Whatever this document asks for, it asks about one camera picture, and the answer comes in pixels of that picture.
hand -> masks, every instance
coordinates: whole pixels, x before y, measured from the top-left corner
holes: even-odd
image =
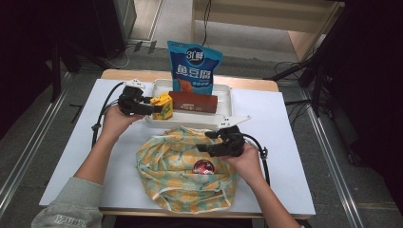
[[[143,115],[126,116],[117,105],[114,105],[106,111],[100,137],[107,137],[110,140],[117,141],[133,122],[143,117]]]
[[[252,181],[264,180],[259,151],[247,142],[243,145],[243,153],[239,157],[223,156],[221,159],[233,165],[249,185]]]

snack bag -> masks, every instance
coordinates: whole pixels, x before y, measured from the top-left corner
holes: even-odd
[[[211,95],[213,72],[222,53],[198,44],[168,41],[173,91]]]

brown box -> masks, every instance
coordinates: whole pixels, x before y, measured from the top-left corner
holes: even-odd
[[[191,92],[169,91],[174,109],[216,113],[219,98],[216,95],[204,95]]]

red object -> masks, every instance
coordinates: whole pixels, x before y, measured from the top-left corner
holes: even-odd
[[[214,174],[214,165],[209,160],[200,160],[193,166],[193,173],[211,175]]]

gray sleeve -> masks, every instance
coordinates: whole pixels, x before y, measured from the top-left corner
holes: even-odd
[[[33,220],[31,227],[101,227],[103,186],[91,181],[70,178],[49,207]]]

